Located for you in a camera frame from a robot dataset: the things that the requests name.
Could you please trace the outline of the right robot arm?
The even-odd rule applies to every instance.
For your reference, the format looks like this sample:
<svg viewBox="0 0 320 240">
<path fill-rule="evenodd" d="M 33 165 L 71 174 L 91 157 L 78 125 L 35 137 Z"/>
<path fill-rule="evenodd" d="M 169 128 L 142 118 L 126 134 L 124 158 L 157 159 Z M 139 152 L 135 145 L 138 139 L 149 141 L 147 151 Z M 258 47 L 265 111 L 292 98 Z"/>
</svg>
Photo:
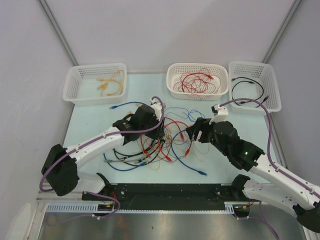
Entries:
<svg viewBox="0 0 320 240">
<path fill-rule="evenodd" d="M 212 144 L 239 170 L 257 175 L 273 187 L 263 186 L 243 176 L 244 183 L 230 188 L 231 196 L 242 201 L 245 197 L 256 199 L 282 209 L 294 216 L 305 228 L 320 231 L 320 187 L 307 182 L 276 163 L 261 148 L 241 139 L 228 121 L 210 122 L 198 118 L 186 128 L 191 141 Z"/>
</svg>

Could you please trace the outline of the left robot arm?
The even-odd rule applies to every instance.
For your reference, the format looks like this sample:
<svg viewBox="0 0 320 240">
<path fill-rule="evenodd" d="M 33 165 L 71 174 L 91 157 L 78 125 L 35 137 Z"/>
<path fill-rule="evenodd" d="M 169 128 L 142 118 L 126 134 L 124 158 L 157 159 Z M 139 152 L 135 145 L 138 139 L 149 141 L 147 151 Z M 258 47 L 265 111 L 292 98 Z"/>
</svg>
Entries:
<svg viewBox="0 0 320 240">
<path fill-rule="evenodd" d="M 111 188 L 99 172 L 82 172 L 81 168 L 99 155 L 122 147 L 142 135 L 158 140 L 164 135 L 164 111 L 162 103 L 143 104 L 135 113 L 117 120 L 104 132 L 83 143 L 70 147 L 54 145 L 45 160 L 39 189 L 46 192 L 43 184 L 50 185 L 49 191 L 59 197 L 72 191 L 92 192 L 98 199 L 110 196 Z"/>
</svg>

